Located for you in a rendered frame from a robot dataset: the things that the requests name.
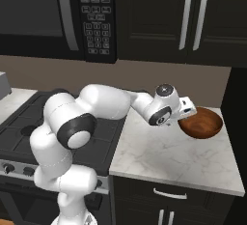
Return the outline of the dark base cupboard door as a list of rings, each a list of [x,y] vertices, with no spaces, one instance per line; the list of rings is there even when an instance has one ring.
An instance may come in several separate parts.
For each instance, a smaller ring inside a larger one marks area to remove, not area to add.
[[[165,206],[165,225],[168,225],[170,211],[175,212],[173,225],[223,225],[228,214],[200,206],[169,204]]]
[[[117,225],[158,225],[159,211],[164,210],[163,225],[165,225],[165,209],[157,208],[133,201],[117,199],[115,215]]]

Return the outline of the tall dark cabinet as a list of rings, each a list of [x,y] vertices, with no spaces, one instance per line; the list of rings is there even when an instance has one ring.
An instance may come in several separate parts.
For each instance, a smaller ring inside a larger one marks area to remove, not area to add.
[[[221,111],[245,188],[243,197],[234,198],[224,225],[247,225],[247,69],[231,69]]]

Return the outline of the grey box appliance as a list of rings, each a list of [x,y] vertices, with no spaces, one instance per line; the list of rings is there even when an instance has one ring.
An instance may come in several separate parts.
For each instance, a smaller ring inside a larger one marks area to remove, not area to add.
[[[7,75],[0,71],[0,100],[12,92]]]

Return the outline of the brown wooden bowl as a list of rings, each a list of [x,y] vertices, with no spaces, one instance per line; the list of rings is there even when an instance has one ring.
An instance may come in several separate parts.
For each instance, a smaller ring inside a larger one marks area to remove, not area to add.
[[[207,139],[216,135],[223,126],[223,120],[215,112],[197,107],[197,113],[178,121],[180,129],[196,139]]]

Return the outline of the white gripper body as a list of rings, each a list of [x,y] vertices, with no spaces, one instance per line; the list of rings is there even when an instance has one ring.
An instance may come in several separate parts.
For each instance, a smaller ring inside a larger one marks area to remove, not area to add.
[[[195,107],[181,108],[178,112],[178,121],[182,119],[189,118],[197,114],[197,109]]]

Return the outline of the dark drawer front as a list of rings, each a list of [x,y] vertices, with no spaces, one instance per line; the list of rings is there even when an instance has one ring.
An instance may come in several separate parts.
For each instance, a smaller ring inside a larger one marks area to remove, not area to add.
[[[233,203],[232,195],[215,193],[165,183],[153,183],[124,177],[113,177],[114,193],[118,198],[143,200],[157,205],[187,204],[200,206],[209,211],[229,212]],[[186,200],[177,200],[153,193],[153,189],[172,194],[187,194]]]

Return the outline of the black stove with hob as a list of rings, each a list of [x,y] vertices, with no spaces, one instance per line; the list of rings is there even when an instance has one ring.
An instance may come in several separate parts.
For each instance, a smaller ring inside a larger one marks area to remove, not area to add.
[[[25,167],[38,166],[29,143],[33,130],[43,122],[42,109],[50,96],[37,92],[0,125],[0,217],[14,225],[50,225],[59,214],[57,194],[35,187],[33,176],[23,174]],[[73,162],[96,170],[102,181],[85,197],[86,206],[98,225],[112,225],[109,167],[116,150],[124,120],[99,119],[86,146],[72,152]],[[6,174],[5,163],[14,170]]]

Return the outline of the black microwave oven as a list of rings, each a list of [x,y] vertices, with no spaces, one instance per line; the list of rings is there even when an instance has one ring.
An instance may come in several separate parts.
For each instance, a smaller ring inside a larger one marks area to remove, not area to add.
[[[115,0],[70,0],[78,51],[69,49],[59,0],[0,0],[0,55],[117,61]]]

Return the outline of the dark wall cupboard door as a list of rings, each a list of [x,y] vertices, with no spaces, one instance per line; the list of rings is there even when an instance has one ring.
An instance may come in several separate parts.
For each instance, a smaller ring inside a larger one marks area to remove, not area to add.
[[[201,43],[196,51],[193,43],[198,0],[195,9],[189,61],[196,65],[247,68],[247,0],[208,0]]]
[[[183,8],[184,0],[116,0],[118,58],[183,63],[186,43],[178,49]],[[188,23],[186,42],[189,34]]]

